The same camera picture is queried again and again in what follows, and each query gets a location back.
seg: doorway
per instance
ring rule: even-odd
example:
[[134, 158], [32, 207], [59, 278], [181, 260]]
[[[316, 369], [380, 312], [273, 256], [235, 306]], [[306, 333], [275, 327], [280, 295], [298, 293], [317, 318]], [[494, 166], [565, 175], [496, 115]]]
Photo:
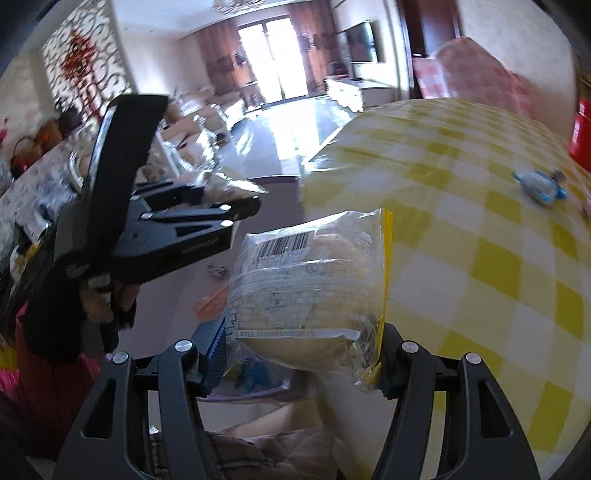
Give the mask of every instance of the doorway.
[[289, 17], [242, 27], [238, 33], [265, 103], [308, 95], [300, 45]]

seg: curtain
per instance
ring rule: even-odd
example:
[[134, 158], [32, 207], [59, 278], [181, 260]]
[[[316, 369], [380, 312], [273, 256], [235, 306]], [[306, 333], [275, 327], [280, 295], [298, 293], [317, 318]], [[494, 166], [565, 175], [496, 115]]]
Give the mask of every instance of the curtain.
[[308, 92], [311, 95], [323, 93], [326, 91], [324, 78], [328, 75], [329, 63], [341, 61], [330, 2], [297, 2], [289, 4], [288, 8], [300, 42]]
[[254, 80], [233, 18], [195, 32], [216, 95], [239, 90]]

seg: chandelier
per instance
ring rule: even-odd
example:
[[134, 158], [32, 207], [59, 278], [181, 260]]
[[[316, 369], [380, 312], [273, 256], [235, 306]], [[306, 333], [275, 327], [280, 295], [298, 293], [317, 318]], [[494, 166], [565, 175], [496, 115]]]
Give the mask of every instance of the chandelier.
[[242, 10], [258, 7], [267, 0], [213, 0], [213, 9], [223, 15], [232, 15]]

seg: television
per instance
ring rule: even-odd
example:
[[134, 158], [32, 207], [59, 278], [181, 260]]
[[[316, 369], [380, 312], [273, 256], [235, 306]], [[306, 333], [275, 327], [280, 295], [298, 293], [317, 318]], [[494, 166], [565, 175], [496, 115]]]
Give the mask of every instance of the television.
[[363, 22], [345, 30], [351, 63], [377, 63], [374, 34], [370, 22]]

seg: red decoration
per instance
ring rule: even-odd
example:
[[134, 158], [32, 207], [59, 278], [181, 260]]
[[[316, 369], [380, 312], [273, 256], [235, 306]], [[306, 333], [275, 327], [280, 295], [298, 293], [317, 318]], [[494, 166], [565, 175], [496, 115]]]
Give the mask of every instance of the red decoration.
[[84, 37], [76, 30], [72, 30], [68, 43], [70, 48], [61, 63], [61, 71], [64, 77], [74, 84], [86, 113], [101, 120], [100, 110], [106, 99], [102, 95], [94, 71], [96, 46], [90, 37]]

